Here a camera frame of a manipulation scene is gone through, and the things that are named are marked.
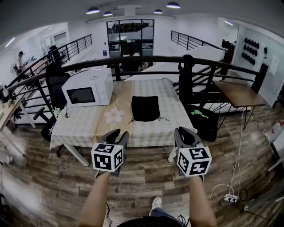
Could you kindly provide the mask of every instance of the ceiling light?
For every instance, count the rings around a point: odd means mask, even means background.
[[[177,2],[169,2],[169,3],[167,4],[167,7],[168,7],[168,8],[179,9],[179,8],[180,8],[180,5],[179,5]]]
[[[229,25],[231,25],[231,26],[234,26],[232,23],[230,23],[230,22],[228,22],[228,21],[226,21],[226,20],[225,20],[225,23],[227,23],[227,24],[229,24]]]
[[[13,39],[11,39],[11,40],[6,44],[5,47],[9,46],[14,40],[15,40],[15,37],[14,37]]]
[[[111,16],[112,15],[112,12],[111,11],[106,11],[103,16]]]
[[[98,7],[91,7],[91,8],[88,9],[86,14],[92,14],[92,13],[97,13],[97,12],[99,12],[99,8]]]
[[[162,10],[160,10],[160,9],[156,9],[156,10],[154,11],[154,13],[162,14],[162,13],[163,13],[163,11],[162,11]]]

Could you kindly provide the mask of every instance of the microwave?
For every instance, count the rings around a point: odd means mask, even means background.
[[[109,105],[114,89],[111,69],[80,72],[71,76],[61,89],[68,107]]]

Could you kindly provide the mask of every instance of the black bag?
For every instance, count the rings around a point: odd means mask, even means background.
[[[154,121],[160,117],[158,96],[133,96],[131,108],[135,121]]]

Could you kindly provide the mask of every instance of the black railing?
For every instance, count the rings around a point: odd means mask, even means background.
[[[216,49],[219,50],[223,50],[225,51],[225,49],[217,47],[213,44],[210,44],[206,41],[203,41],[201,39],[192,37],[190,35],[186,35],[177,31],[171,31],[171,41],[177,43],[178,45],[181,45],[182,47],[186,48],[187,50],[193,50],[197,47],[201,47],[201,46],[210,46],[210,47],[214,47]]]
[[[85,69],[85,68],[90,68],[90,67],[94,67],[94,66],[104,66],[104,65],[112,65],[114,66],[114,68],[118,68],[118,70],[115,70],[115,74],[113,74],[113,77],[116,77],[117,81],[121,80],[121,76],[122,75],[144,75],[144,74],[179,74],[178,71],[157,71],[157,72],[139,72],[139,71],[135,71],[135,72],[125,72],[125,73],[121,73],[119,70],[119,64],[120,63],[136,63],[136,64],[141,64],[142,62],[171,62],[171,63],[184,63],[184,59],[183,57],[165,57],[165,56],[135,56],[135,57],[121,57],[121,58],[110,58],[110,59],[101,59],[101,60],[94,60],[94,61],[86,61],[86,62],[81,62],[81,63],[76,63],[76,64],[72,64],[72,65],[68,65],[68,66],[63,66],[62,70],[64,72],[70,72],[72,70],[81,70],[81,69]],[[237,79],[237,80],[243,80],[243,81],[250,81],[253,82],[253,86],[252,88],[254,89],[255,92],[258,93],[260,86],[263,82],[263,79],[266,75],[266,71],[267,68],[262,67],[260,72],[255,72],[249,69],[245,69],[242,67],[238,67],[238,66],[234,66],[234,65],[229,65],[226,63],[222,63],[222,62],[215,62],[215,61],[211,61],[211,60],[206,60],[206,59],[195,59],[195,64],[199,64],[199,65],[207,65],[208,67],[206,67],[204,70],[200,71],[200,72],[193,72],[192,73],[192,77],[200,75],[200,76],[206,76],[206,80],[207,83],[202,83],[202,82],[197,82],[194,83],[192,81],[192,87],[194,86],[204,86],[204,89],[206,92],[204,92],[205,94],[209,93],[210,87],[212,86],[212,80],[214,77],[222,77],[222,78],[233,78],[233,79]],[[256,75],[255,80],[251,80],[251,79],[245,79],[245,78],[239,78],[239,77],[233,77],[233,76],[227,76],[227,75],[221,75],[221,74],[216,74],[216,71],[222,70],[223,68],[226,69],[231,69],[231,70],[236,70],[236,71],[240,71],[240,72],[245,72],[248,74],[252,74],[252,75]],[[32,108],[32,107],[39,107],[39,106],[47,106],[49,110],[45,110],[45,112],[51,112],[52,111],[52,107],[50,104],[50,101],[48,100],[48,95],[46,95],[43,91],[43,88],[41,84],[39,83],[39,81],[41,79],[46,78],[46,74],[42,73],[39,75],[35,75],[33,77],[27,78],[15,85],[12,85],[10,87],[8,87],[7,89],[9,91],[14,91],[17,87],[26,85],[27,83],[31,83],[34,82],[37,86],[36,90],[39,90],[41,93],[40,97],[35,97],[35,98],[30,98],[27,99],[26,101],[29,100],[34,100],[34,99],[38,99],[38,98],[42,98],[44,100],[44,104],[42,105],[28,105],[27,108]],[[16,94],[13,96],[13,98],[19,96],[21,94]],[[207,103],[216,103],[216,102],[224,102],[226,101],[226,98],[223,97],[221,94],[220,95],[213,95],[213,96],[207,96],[206,99],[203,100],[192,100],[192,103],[202,103],[202,102],[207,102]]]
[[[80,39],[74,40],[68,44],[65,44],[57,49],[54,49],[47,55],[35,61],[32,65],[27,67],[20,74],[18,74],[18,76],[8,86],[12,86],[20,80],[25,80],[29,77],[33,77],[37,74],[44,72],[47,65],[51,62],[60,60],[64,64],[67,61],[70,61],[72,57],[79,54],[80,51],[87,49],[87,47],[90,45],[92,45],[92,35],[87,35]],[[34,86],[35,83],[25,84],[20,91],[17,91],[17,95],[31,92],[31,88],[33,88]]]

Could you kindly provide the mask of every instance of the white box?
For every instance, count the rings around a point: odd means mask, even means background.
[[[181,148],[178,151],[177,165],[185,176],[205,175],[211,164],[208,147]]]
[[[123,163],[122,145],[95,143],[91,155],[93,168],[107,172],[115,172]]]

